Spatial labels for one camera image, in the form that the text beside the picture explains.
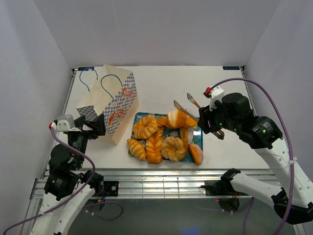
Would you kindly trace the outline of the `metal tongs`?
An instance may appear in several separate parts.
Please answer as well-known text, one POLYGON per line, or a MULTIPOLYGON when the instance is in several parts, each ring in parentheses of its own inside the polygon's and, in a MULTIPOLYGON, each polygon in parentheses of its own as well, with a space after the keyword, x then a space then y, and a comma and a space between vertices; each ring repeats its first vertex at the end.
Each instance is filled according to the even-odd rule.
MULTIPOLYGON (((186 96, 187 96, 188 101, 191 102, 197 109, 200 108, 200 105, 198 104, 198 102, 193 98, 193 96, 190 93, 187 93, 186 96)), ((175 99, 174 99, 173 103, 174 103, 174 107, 177 110, 184 112, 189 117, 191 117, 194 121, 198 122, 200 120, 199 113, 194 112, 193 109, 184 108, 175 99)), ((218 139, 224 140, 225 133, 222 130, 215 131, 212 134, 215 137, 217 137, 218 139)))

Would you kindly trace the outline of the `blue checkered paper bag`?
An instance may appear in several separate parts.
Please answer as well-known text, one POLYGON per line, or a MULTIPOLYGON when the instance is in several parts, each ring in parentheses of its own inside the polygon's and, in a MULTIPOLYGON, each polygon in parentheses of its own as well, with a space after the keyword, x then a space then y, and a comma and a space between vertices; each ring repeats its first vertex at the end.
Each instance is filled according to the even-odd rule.
POLYGON ((118 145, 139 107, 134 73, 104 65, 100 72, 81 71, 79 81, 88 91, 76 106, 79 115, 92 121, 104 114, 106 134, 101 139, 118 145))

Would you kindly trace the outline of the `twisted ring bread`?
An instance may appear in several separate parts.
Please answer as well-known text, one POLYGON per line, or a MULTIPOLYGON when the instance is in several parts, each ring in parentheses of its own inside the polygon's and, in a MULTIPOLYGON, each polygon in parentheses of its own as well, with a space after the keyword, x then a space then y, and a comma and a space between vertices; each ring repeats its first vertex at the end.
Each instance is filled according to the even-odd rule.
POLYGON ((133 127, 133 134, 136 139, 147 139, 157 131, 157 120, 151 116, 141 118, 133 127))

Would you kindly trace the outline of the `small orange bread piece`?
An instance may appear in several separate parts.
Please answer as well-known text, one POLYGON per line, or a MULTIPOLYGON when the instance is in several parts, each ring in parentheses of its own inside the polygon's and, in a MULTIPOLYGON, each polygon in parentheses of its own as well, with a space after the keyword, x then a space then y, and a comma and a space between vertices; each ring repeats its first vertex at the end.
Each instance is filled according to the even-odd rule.
POLYGON ((185 128, 194 127, 197 125, 197 123, 198 122, 195 121, 194 119, 192 119, 191 117, 187 117, 183 127, 185 127, 185 128))

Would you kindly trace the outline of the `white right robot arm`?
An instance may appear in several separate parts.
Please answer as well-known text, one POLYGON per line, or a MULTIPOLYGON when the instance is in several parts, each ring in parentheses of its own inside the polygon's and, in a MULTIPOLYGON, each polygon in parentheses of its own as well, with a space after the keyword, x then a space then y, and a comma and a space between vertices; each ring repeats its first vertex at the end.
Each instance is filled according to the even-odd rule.
POLYGON ((221 89, 213 89, 205 96, 211 101, 199 109, 198 126, 204 133, 212 133, 219 139, 224 138, 222 129, 236 133, 268 164, 280 185, 266 184, 230 168, 219 181, 204 188, 215 194, 238 191, 253 196, 273 207, 280 217, 284 216, 288 202, 291 202, 287 223, 312 221, 313 183, 297 162, 289 160, 285 138, 275 122, 254 115, 249 99, 240 93, 224 94, 221 89))

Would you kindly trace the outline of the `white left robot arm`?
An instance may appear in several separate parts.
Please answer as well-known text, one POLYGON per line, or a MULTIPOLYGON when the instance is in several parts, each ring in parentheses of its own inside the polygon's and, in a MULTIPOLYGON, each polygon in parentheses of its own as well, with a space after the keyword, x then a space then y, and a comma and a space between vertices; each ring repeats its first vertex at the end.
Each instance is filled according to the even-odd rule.
POLYGON ((58 138, 50 154, 49 176, 44 187, 43 202, 31 230, 32 235, 65 235, 82 209, 93 196, 103 192, 103 176, 91 169, 77 174, 83 162, 89 140, 106 134, 104 115, 93 120, 85 116, 74 119, 72 115, 58 117, 49 125, 53 136, 57 132, 67 135, 67 142, 58 138))

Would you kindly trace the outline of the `white topped round bun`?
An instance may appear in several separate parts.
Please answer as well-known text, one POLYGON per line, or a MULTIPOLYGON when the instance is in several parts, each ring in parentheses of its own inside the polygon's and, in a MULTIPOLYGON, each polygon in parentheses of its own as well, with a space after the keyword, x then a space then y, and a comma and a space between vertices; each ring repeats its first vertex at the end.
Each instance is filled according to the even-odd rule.
POLYGON ((186 113, 180 110, 172 110, 167 114, 166 126, 172 129, 188 127, 186 124, 187 118, 186 113))

